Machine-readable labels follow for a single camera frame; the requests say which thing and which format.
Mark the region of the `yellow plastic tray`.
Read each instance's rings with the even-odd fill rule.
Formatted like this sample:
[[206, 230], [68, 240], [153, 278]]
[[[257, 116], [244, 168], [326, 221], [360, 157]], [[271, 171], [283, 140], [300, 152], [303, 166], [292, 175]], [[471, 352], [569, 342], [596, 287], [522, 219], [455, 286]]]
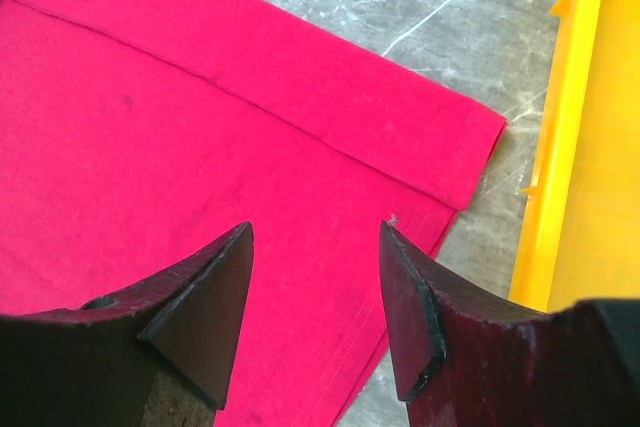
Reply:
[[639, 293], [639, 0], [558, 0], [509, 298], [549, 312]]

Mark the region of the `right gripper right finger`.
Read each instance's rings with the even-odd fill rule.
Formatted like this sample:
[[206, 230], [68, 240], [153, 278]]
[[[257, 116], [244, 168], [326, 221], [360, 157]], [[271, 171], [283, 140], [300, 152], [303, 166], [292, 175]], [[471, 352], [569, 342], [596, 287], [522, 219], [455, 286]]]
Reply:
[[413, 426], [635, 426], [639, 303], [541, 313], [498, 297], [382, 224], [397, 396]]

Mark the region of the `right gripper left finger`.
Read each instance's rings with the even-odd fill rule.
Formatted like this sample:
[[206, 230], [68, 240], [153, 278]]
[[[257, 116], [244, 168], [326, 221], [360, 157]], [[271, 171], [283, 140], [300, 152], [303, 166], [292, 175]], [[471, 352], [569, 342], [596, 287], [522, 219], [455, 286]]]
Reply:
[[226, 404], [254, 256], [249, 223], [133, 285], [1, 319], [5, 426], [210, 426]]

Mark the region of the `pink t-shirt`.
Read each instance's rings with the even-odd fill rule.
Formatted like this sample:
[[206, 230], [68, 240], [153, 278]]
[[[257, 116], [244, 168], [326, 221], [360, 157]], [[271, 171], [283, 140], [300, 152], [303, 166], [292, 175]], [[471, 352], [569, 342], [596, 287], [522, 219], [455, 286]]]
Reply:
[[248, 221], [222, 426], [331, 426], [388, 342], [380, 223], [436, 254], [503, 117], [262, 0], [1, 0], [1, 309]]

